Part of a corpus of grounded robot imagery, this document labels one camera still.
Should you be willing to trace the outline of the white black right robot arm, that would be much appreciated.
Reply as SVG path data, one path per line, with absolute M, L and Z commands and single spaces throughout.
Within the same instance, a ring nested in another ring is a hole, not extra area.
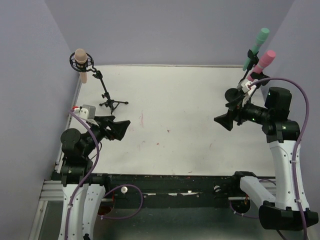
M 299 148 L 295 148 L 300 135 L 299 124 L 288 119 L 292 94 L 288 89 L 270 87 L 264 107 L 251 102 L 243 104 L 245 95 L 236 88 L 225 92 L 227 113 L 214 118 L 231 131 L 233 123 L 245 121 L 262 126 L 274 163 L 276 194 L 272 195 L 258 180 L 245 171 L 235 172 L 239 188 L 258 207 L 258 218 L 266 230 L 301 231 L 318 223 L 318 213 L 311 211 L 304 195 Z

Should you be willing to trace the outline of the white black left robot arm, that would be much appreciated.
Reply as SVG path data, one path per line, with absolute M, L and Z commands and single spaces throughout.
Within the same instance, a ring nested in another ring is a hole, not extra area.
M 91 240 L 100 201 L 106 193 L 106 176 L 92 173 L 97 161 L 90 159 L 103 139 L 122 140 L 129 120 L 115 121 L 114 116 L 96 116 L 95 123 L 86 122 L 85 133 L 76 128 L 60 136 L 63 152 L 60 169 L 63 193 L 60 240 Z

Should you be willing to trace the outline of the beige toy microphone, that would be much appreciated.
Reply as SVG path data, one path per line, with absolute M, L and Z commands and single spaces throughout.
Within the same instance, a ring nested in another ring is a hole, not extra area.
M 76 63 L 79 65 L 78 68 L 80 70 L 84 70 L 79 73 L 79 77 L 80 77 L 81 83 L 86 84 L 87 83 L 86 63 L 88 61 L 88 55 L 87 55 L 86 51 L 82 48 L 78 48 L 74 52 L 74 59 L 75 59 Z

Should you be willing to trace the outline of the black round-base clip mic stand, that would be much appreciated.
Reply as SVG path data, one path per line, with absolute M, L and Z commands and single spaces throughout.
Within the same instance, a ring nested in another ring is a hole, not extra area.
M 257 54 L 258 54 L 258 51 L 252 51 L 252 50 L 248 50 L 247 52 L 247 61 L 245 62 L 244 64 L 244 70 L 245 70 L 245 73 L 242 77 L 242 79 L 239 81 L 238 84 L 240 84 L 243 80 L 246 79 L 248 73 L 250 72 L 250 70 L 253 68 L 253 66 L 255 66 L 258 61 L 259 61 L 259 58 L 257 57 Z M 225 99 L 227 100 L 227 102 L 232 102 L 233 100 L 237 99 L 238 97 L 240 96 L 240 93 L 239 93 L 239 90 L 237 88 L 230 88 L 228 89 L 225 94 L 224 94 L 224 97 Z

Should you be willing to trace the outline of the black tripod shock-mount stand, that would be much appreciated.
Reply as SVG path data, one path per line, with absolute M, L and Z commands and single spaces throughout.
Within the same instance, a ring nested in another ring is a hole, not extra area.
M 117 100 L 114 100 L 111 98 L 110 93 L 108 92 L 106 85 L 104 83 L 103 74 L 101 73 L 100 70 L 98 70 L 95 67 L 95 63 L 94 63 L 92 56 L 90 54 L 88 54 L 87 52 L 86 52 L 86 54 L 87 54 L 87 63 L 85 64 L 86 73 L 92 72 L 92 76 L 95 79 L 98 79 L 100 81 L 102 88 L 104 90 L 104 93 L 101 96 L 103 99 L 106 99 L 106 101 L 100 103 L 99 106 L 100 107 L 105 106 L 106 108 L 110 108 L 110 113 L 111 113 L 111 115 L 113 115 L 113 112 L 120 104 L 128 105 L 129 102 L 128 101 L 117 101 Z M 84 70 L 81 70 L 78 68 L 79 65 L 76 63 L 76 60 L 75 60 L 75 52 L 73 52 L 70 55 L 69 63 L 70 63 L 70 66 L 72 67 L 72 69 L 79 73 L 79 76 L 80 76 L 80 72 L 84 72 Z

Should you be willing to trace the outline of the mint green toy microphone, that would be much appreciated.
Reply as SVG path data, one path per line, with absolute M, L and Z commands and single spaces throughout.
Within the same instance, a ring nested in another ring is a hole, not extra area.
M 259 52 L 261 46 L 266 42 L 268 36 L 269 36 L 270 30 L 266 27 L 263 27 L 260 29 L 260 31 L 258 32 L 258 34 L 255 37 L 255 42 L 253 47 L 251 47 L 249 50 L 251 50 L 251 52 L 255 55 Z M 247 58 L 243 64 L 242 70 L 246 71 L 249 63 L 250 63 L 250 58 L 248 57 L 247 54 Z

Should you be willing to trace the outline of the black robot base mounting bar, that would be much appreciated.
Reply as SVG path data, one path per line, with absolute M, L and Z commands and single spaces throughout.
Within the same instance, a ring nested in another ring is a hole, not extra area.
M 253 177 L 249 171 L 232 176 L 141 175 L 95 173 L 90 182 L 108 192 L 102 206 L 117 209 L 226 208 L 229 198 L 242 198 L 241 177 Z

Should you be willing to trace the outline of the pink toy microphone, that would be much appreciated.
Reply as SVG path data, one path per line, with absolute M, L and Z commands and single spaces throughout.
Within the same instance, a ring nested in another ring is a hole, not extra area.
M 253 68 L 251 73 L 260 74 L 266 67 L 268 67 L 273 60 L 276 58 L 276 52 L 273 50 L 266 51 L 259 59 L 256 66 Z

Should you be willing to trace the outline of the black round-base clamp stand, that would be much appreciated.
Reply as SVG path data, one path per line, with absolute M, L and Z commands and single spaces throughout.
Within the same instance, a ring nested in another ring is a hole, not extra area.
M 262 79 L 270 78 L 269 76 L 265 75 L 263 72 L 261 72 L 261 73 L 252 72 L 252 73 L 250 74 L 250 77 L 251 77 L 253 80 L 257 80 L 257 82 L 259 82 L 259 81 L 262 80 Z M 257 83 L 257 84 L 256 84 L 256 87 L 257 87 L 257 88 L 260 88 L 261 86 L 265 86 L 265 85 L 267 85 L 268 83 L 269 83 L 269 80 L 264 81 L 264 82 L 262 82 L 262 83 Z

